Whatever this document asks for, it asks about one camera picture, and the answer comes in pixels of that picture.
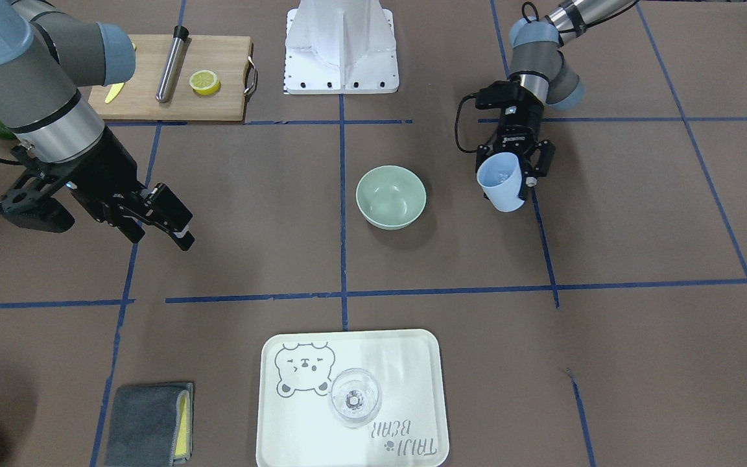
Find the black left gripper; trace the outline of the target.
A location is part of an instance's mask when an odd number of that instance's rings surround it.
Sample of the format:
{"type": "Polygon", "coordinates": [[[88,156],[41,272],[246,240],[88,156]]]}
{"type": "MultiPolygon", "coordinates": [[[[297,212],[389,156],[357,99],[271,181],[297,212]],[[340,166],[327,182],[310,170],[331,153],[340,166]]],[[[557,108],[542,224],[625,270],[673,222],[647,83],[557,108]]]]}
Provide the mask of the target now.
{"type": "Polygon", "coordinates": [[[496,153],[511,152],[521,157],[521,200],[551,168],[556,147],[552,141],[538,141],[543,103],[519,79],[494,82],[475,94],[475,109],[501,111],[495,132],[478,146],[475,178],[480,186],[498,186],[500,169],[496,153]]]}

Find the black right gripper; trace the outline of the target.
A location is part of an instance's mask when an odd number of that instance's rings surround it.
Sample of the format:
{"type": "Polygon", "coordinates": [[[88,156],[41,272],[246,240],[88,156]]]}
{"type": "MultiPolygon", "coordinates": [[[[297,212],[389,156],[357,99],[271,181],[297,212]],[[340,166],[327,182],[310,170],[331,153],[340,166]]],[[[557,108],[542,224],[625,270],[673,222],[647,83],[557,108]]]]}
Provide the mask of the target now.
{"type": "Polygon", "coordinates": [[[145,236],[141,222],[168,234],[181,251],[189,251],[195,243],[189,231],[192,212],[166,184],[145,189],[137,180],[136,161],[110,128],[104,128],[100,139],[70,162],[42,162],[30,156],[25,143],[10,153],[25,170],[1,198],[0,215],[20,228],[70,230],[74,218],[54,198],[60,189],[69,188],[96,222],[107,222],[131,243],[145,236]]]}

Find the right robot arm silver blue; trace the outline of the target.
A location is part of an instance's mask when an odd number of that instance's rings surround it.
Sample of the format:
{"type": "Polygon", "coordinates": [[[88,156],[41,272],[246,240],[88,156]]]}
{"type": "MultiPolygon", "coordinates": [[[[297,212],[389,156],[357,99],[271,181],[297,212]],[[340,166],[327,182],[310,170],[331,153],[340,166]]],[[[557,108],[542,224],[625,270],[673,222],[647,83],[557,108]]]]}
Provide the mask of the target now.
{"type": "Polygon", "coordinates": [[[54,198],[68,188],[96,222],[133,243],[143,225],[181,250],[195,237],[192,213],[166,184],[148,188],[136,160],[94,107],[83,86],[128,82],[136,51],[112,24],[83,23],[45,1],[0,1],[0,121],[18,144],[23,174],[0,198],[0,215],[19,228],[62,233],[74,224],[54,198]]]}

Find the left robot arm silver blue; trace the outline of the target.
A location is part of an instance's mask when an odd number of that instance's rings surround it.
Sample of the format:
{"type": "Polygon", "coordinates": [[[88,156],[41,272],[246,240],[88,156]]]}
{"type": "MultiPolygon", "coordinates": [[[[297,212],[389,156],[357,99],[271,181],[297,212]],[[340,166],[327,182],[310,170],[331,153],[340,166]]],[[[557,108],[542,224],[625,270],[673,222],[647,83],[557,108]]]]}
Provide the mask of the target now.
{"type": "Polygon", "coordinates": [[[475,109],[500,112],[495,131],[475,150],[475,178],[496,210],[518,210],[551,168],[555,146],[540,139],[546,109],[568,110],[584,84],[562,47],[635,6],[634,1],[563,1],[540,15],[533,3],[510,29],[510,71],[472,95],[475,109]]]}

